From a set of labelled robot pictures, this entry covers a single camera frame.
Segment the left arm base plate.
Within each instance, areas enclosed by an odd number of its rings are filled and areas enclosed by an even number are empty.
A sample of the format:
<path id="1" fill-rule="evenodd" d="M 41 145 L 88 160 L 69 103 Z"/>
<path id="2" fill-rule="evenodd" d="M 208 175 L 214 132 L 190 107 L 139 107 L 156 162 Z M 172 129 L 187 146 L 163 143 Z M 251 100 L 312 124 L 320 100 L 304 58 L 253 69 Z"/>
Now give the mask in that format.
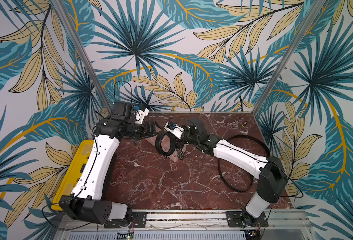
<path id="1" fill-rule="evenodd" d="M 130 212 L 123 220 L 108 220 L 104 224 L 105 229 L 144 229 L 147 220 L 147 212 Z"/>

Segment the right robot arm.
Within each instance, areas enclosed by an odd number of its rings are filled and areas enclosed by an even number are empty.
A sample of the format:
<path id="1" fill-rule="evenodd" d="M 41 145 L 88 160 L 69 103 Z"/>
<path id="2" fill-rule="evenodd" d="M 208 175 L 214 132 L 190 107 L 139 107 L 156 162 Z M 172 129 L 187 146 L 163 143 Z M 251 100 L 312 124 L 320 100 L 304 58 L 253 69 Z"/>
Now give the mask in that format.
<path id="1" fill-rule="evenodd" d="M 278 202 L 289 180 L 279 158 L 250 153 L 222 137 L 209 134 L 199 119 L 190 120 L 188 126 L 168 122 L 164 130 L 164 134 L 170 138 L 169 150 L 172 153 L 179 146 L 195 145 L 202 153 L 225 160 L 258 180 L 256 193 L 243 209 L 245 221 L 256 222 L 269 205 Z"/>

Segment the pink compartment storage tray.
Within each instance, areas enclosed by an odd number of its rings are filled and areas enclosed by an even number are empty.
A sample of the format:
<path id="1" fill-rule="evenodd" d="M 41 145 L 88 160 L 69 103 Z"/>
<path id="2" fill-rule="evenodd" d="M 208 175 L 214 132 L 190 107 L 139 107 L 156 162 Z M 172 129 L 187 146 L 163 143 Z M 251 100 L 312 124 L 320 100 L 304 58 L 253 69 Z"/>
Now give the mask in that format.
<path id="1" fill-rule="evenodd" d="M 151 137 L 151 138 L 147 138 L 145 139 L 145 141 L 147 141 L 148 143 L 150 143 L 152 146 L 155 147 L 155 141 L 156 141 L 156 136 Z M 161 142 L 161 146 L 162 146 L 162 150 L 164 152 L 167 152 L 170 149 L 170 139 L 169 137 L 164 137 L 162 142 Z M 173 162 L 177 162 L 179 160 L 178 156 L 177 156 L 177 151 L 175 150 L 172 155 L 168 156 L 168 158 L 173 161 Z"/>

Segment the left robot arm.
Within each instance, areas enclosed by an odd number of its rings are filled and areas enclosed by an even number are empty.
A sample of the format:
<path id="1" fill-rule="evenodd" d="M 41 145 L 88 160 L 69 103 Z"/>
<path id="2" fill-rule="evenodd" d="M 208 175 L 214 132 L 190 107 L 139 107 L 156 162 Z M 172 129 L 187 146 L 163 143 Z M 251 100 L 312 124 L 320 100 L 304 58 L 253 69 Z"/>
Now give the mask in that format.
<path id="1" fill-rule="evenodd" d="M 103 225 L 108 221 L 131 221 L 126 204 L 103 200 L 107 174 L 122 139 L 140 141 L 156 135 L 155 122 L 144 118 L 149 110 L 141 105 L 117 102 L 112 114 L 93 128 L 93 146 L 82 175 L 70 194 L 62 195 L 58 205 L 73 220 Z"/>

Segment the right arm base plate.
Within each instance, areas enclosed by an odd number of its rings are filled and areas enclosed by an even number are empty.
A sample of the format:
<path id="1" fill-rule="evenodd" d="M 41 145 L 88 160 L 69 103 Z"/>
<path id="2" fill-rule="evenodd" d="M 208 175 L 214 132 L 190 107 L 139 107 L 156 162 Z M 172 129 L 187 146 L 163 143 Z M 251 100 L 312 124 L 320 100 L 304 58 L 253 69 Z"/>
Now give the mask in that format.
<path id="1" fill-rule="evenodd" d="M 225 212 L 226 220 L 229 228 L 259 228 L 268 227 L 267 216 L 264 212 L 255 218 L 245 210 L 227 211 Z"/>

